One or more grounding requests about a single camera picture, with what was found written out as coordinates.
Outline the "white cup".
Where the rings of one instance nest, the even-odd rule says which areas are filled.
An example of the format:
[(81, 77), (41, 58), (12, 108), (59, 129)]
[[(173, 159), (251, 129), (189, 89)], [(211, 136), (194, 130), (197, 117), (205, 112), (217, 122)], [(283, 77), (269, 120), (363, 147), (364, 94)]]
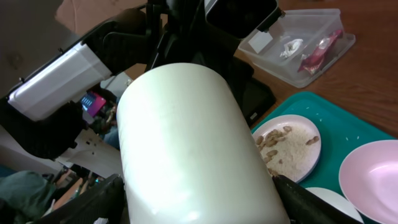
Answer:
[(131, 223), (288, 223), (226, 81), (192, 63), (149, 70), (118, 104)]

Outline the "teal serving tray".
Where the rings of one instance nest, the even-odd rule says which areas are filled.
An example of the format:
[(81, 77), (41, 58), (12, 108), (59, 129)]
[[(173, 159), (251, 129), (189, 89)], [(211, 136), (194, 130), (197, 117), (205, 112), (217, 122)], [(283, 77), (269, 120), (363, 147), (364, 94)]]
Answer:
[[(301, 92), (289, 97), (261, 121), (252, 133), (272, 118), (288, 114), (303, 116), (312, 121), (318, 128), (322, 140), (318, 163), (311, 174), (300, 182), (302, 187), (320, 187), (343, 195), (338, 175), (344, 158), (364, 144), (395, 140), (392, 136), (311, 92)], [(367, 223), (376, 223), (366, 216), (364, 220)]]

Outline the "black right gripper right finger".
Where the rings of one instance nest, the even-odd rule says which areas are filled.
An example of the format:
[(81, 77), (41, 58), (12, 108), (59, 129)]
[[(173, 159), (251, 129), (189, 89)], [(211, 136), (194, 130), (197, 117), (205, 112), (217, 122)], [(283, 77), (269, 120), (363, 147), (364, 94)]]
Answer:
[(291, 221), (300, 224), (360, 224), (284, 175), (272, 177)]

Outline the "white paper tissue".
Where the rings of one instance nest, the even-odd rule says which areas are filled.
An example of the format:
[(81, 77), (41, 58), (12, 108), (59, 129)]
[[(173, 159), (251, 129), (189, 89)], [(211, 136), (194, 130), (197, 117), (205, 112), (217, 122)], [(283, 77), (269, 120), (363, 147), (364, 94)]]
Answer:
[(281, 52), (280, 57), (289, 58), (292, 56), (303, 44), (303, 39), (294, 39), (284, 45), (284, 51)]

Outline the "red snack wrapper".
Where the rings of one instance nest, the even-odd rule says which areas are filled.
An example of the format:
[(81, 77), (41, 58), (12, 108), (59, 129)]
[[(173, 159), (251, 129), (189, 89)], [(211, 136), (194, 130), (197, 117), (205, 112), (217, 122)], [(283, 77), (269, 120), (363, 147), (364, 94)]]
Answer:
[(297, 71), (301, 72), (306, 70), (311, 75), (316, 74), (324, 62), (326, 54), (335, 45), (336, 41), (342, 38), (342, 36), (343, 31), (340, 29), (333, 31), (327, 37), (322, 38), (312, 54), (302, 59)]

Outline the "black plastic tray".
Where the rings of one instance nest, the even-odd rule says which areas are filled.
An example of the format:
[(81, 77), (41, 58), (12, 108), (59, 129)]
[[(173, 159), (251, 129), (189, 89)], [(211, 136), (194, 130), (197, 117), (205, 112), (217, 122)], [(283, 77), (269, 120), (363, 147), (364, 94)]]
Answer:
[(252, 126), (276, 99), (271, 89), (256, 80), (250, 64), (234, 57), (229, 66), (229, 86), (249, 126)]

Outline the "white bowl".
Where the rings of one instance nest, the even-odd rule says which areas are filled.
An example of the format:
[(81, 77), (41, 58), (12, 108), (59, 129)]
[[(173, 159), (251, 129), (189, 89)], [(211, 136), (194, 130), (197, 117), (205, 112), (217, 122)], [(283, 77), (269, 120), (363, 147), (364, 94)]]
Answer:
[(344, 214), (354, 218), (360, 223), (364, 223), (361, 215), (357, 209), (355, 209), (354, 205), (340, 194), (320, 187), (307, 187), (307, 190)]

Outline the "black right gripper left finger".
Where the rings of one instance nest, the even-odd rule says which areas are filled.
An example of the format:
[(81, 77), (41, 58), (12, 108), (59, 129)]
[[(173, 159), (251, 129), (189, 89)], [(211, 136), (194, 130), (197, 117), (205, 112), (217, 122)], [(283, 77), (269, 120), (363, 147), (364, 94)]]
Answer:
[(99, 218), (119, 223), (125, 206), (123, 178), (113, 174), (79, 197), (37, 220), (39, 224), (86, 224)]

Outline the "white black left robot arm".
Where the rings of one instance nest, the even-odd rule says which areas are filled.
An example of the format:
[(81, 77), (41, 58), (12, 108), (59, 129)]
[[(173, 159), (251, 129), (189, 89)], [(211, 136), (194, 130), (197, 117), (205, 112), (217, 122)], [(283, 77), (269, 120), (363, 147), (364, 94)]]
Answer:
[(98, 24), (1, 99), (1, 126), (29, 154), (56, 159), (87, 128), (80, 98), (137, 63), (191, 62), (216, 70), (238, 103), (235, 42), (252, 13), (239, 1), (149, 1)]

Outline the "clear plastic waste bin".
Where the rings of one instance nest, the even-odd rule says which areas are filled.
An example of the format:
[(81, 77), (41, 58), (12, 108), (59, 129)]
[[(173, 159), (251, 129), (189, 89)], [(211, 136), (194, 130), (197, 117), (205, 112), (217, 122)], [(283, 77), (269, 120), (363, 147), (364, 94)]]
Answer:
[(296, 87), (316, 80), (356, 42), (339, 9), (289, 10), (268, 31), (253, 30), (239, 45), (250, 61)]

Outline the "pink plate with rice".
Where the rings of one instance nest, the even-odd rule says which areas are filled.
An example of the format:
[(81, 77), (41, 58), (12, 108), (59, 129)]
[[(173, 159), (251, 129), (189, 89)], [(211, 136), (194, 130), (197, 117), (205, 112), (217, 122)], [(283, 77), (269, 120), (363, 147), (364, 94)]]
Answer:
[(320, 132), (309, 119), (282, 115), (260, 125), (252, 134), (272, 175), (284, 175), (296, 183), (305, 179), (320, 158)]

